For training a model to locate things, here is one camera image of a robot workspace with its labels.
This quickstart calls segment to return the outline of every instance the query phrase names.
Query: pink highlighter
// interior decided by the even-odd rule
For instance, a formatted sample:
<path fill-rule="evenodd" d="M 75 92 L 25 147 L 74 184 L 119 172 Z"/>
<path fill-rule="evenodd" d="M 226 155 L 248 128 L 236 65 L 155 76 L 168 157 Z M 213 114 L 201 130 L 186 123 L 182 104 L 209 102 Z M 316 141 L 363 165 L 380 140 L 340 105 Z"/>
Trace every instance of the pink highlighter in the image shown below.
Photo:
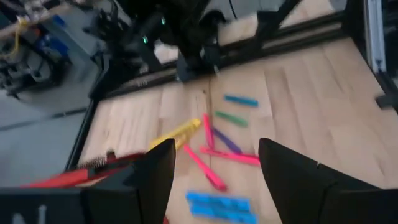
<path fill-rule="evenodd" d="M 198 164 L 198 166 L 205 173 L 207 179 L 213 185 L 214 188 L 220 191 L 227 191 L 227 186 L 223 180 L 219 178 L 192 150 L 189 146 L 184 145 L 184 150 L 191 156 L 191 158 Z"/>
<path fill-rule="evenodd" d="M 257 156 L 247 155 L 247 154 L 235 154 L 230 152 L 220 152 L 212 150 L 208 147 L 202 146 L 200 151 L 211 156 L 218 156 L 225 159 L 231 159 L 237 162 L 242 162 L 245 164 L 250 164 L 254 166 L 260 166 L 260 160 Z"/>
<path fill-rule="evenodd" d="M 203 114 L 203 125 L 205 126 L 207 145 L 210 149 L 214 149 L 213 131 L 211 130 L 209 116 L 207 114 Z"/>

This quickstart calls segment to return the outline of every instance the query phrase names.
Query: yellow highlighter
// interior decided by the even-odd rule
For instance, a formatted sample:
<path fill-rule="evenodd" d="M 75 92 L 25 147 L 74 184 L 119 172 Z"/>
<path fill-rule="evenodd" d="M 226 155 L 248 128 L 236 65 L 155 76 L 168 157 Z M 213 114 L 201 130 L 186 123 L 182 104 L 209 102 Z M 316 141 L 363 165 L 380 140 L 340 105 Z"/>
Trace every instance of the yellow highlighter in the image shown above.
<path fill-rule="evenodd" d="M 158 144 L 169 138 L 175 139 L 175 149 L 180 149 L 192 136 L 192 134 L 200 127 L 201 121 L 199 119 L 192 119 L 188 123 L 179 126 L 171 133 L 165 134 L 150 143 L 149 150 L 153 149 Z"/>

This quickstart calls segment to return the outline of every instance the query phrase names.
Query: green highlighter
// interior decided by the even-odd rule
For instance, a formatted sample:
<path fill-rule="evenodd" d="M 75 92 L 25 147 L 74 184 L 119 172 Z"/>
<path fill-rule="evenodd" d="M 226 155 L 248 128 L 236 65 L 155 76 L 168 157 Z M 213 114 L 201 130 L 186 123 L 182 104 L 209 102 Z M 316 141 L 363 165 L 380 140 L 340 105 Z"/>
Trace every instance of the green highlighter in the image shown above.
<path fill-rule="evenodd" d="M 221 111 L 216 111 L 215 115 L 217 117 L 219 117 L 219 118 L 223 118 L 225 120 L 228 120 L 228 121 L 230 121 L 230 122 L 232 122 L 232 123 L 234 123 L 234 124 L 236 124 L 236 125 L 238 125 L 240 127 L 245 128 L 245 127 L 248 126 L 248 122 L 245 119 L 243 119 L 243 118 L 239 118 L 237 116 L 234 116 L 234 115 L 231 115 L 231 114 L 228 114 L 228 113 L 224 113 L 224 112 L 221 112 Z"/>

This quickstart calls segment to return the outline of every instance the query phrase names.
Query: gray floor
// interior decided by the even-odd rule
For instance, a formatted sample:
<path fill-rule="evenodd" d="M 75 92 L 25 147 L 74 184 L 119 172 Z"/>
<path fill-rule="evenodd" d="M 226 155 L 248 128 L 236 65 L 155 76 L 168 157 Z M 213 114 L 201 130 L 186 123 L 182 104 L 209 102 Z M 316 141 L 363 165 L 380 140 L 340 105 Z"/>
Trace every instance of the gray floor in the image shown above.
<path fill-rule="evenodd" d="M 258 9 L 273 10 L 281 1 L 232 0 L 232 3 L 236 15 L 243 17 Z M 337 7 L 344 5 L 344 0 L 335 2 Z M 212 0 L 208 9 L 214 8 L 221 9 L 227 19 L 233 19 L 228 0 Z M 89 41 L 81 34 L 75 39 Z M 76 57 L 72 55 L 76 67 L 69 71 L 61 87 L 42 93 L 22 94 L 21 101 L 0 92 L 0 129 L 10 124 L 37 120 L 87 106 L 87 93 L 98 69 Z M 0 131 L 0 187 L 23 185 L 62 172 L 83 116 L 83 113 L 76 114 Z"/>

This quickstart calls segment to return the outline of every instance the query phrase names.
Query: workbench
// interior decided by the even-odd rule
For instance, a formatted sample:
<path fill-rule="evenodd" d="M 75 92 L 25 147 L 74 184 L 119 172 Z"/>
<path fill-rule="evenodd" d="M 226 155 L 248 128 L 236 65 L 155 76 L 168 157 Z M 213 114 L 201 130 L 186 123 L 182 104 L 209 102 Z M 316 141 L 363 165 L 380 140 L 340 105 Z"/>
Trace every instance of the workbench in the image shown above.
<path fill-rule="evenodd" d="M 303 0 L 283 26 L 333 12 L 327 0 Z M 253 17 L 221 29 L 220 42 L 250 37 Z M 160 48 L 162 61 L 175 49 Z M 117 156 L 148 150 L 149 143 L 203 113 L 215 127 L 248 154 L 257 154 L 260 138 L 273 139 L 318 162 L 381 188 L 398 187 L 398 116 L 380 110 L 374 97 L 382 90 L 350 38 L 230 67 L 220 75 L 171 83 L 100 101 L 80 162 L 114 149 Z M 258 108 L 223 99 L 243 95 Z M 249 121 L 240 128 L 214 115 L 216 110 Z M 206 144 L 199 129 L 189 145 L 228 185 L 227 195 L 248 197 L 259 223 L 280 223 L 261 168 L 199 152 Z M 216 149 L 227 151 L 216 138 Z M 221 194 L 190 156 L 177 152 L 175 176 L 167 207 L 172 224 L 216 223 L 195 218 L 185 200 L 188 190 Z"/>

